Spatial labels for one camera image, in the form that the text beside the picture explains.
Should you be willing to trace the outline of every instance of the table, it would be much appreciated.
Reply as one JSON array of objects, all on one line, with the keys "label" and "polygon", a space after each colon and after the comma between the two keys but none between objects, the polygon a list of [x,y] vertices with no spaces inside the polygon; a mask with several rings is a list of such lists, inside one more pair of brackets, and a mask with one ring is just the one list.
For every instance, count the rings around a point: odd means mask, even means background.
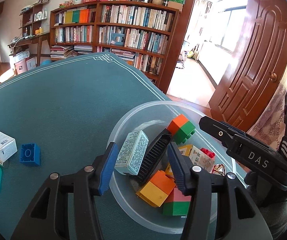
[{"label": "table", "polygon": [[[0,192],[4,238],[10,239],[47,176],[75,173],[91,164],[105,152],[118,120],[133,107],[155,100],[169,99],[141,71],[102,52],[41,66],[0,84],[0,131],[14,137],[18,147],[34,142],[41,148],[40,167],[24,166],[16,153],[4,170]],[[134,222],[110,190],[95,201],[105,240],[180,238]],[[70,239],[75,240],[72,203],[69,197]]]},{"label": "table", "polygon": [[37,54],[30,54],[30,56],[32,56],[32,57],[37,57],[36,66],[38,67],[38,66],[40,66],[40,58],[41,57],[50,57],[50,54],[41,54],[42,42],[45,40],[48,41],[48,44],[50,46],[50,34],[49,34],[49,32],[48,33],[42,33],[39,35],[33,35],[30,38],[22,39],[22,40],[18,41],[17,43],[16,42],[11,43],[8,46],[9,46],[9,48],[13,48],[13,56],[16,56],[18,47],[29,45],[29,44],[38,44]]}]

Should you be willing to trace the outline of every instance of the window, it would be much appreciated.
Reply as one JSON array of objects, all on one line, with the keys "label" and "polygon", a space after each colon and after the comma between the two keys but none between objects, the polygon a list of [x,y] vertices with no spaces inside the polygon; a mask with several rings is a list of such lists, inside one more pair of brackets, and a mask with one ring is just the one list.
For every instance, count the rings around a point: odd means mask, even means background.
[{"label": "window", "polygon": [[210,41],[234,51],[246,14],[247,0],[220,0],[212,21]]}]

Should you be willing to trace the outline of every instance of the black comb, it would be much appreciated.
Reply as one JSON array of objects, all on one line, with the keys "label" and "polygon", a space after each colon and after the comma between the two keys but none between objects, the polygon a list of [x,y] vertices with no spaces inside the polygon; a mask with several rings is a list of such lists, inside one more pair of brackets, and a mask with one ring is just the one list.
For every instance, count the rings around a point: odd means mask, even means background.
[{"label": "black comb", "polygon": [[159,161],[167,150],[171,142],[171,133],[165,129],[152,141],[148,146],[145,156],[143,157],[138,175],[132,176],[140,185],[143,185],[150,178]]}]

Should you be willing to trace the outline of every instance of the red toy block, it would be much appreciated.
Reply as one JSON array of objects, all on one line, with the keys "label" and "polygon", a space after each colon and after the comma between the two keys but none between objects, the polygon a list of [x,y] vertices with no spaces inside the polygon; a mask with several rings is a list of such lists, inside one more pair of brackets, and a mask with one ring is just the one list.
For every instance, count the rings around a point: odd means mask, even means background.
[{"label": "red toy block", "polygon": [[184,196],[181,191],[175,187],[173,191],[170,193],[168,198],[165,200],[165,203],[167,202],[186,202],[190,201],[191,196]]},{"label": "red toy block", "polygon": [[157,171],[155,175],[153,175],[153,177],[150,179],[150,182],[161,189],[167,195],[169,195],[176,186],[174,179],[168,178],[164,171]]},{"label": "red toy block", "polygon": [[175,133],[178,132],[179,128],[182,127],[186,122],[188,122],[188,119],[183,114],[180,114],[170,122],[167,130],[172,136],[174,136]]},{"label": "red toy block", "polygon": [[213,159],[215,157],[215,153],[211,152],[210,150],[206,149],[206,148],[201,148],[200,149],[204,154],[206,154],[207,156],[209,156],[211,159]]}]

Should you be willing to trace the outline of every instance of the green toy block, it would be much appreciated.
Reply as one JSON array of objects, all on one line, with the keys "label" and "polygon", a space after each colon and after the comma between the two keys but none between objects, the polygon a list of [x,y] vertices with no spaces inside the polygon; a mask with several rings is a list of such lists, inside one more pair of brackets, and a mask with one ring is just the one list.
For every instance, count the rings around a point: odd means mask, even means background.
[{"label": "green toy block", "polygon": [[168,202],[163,204],[162,214],[167,216],[186,216],[189,201]]},{"label": "green toy block", "polygon": [[195,132],[195,126],[190,122],[186,122],[173,136],[173,140],[176,144],[185,143],[191,135]]}]

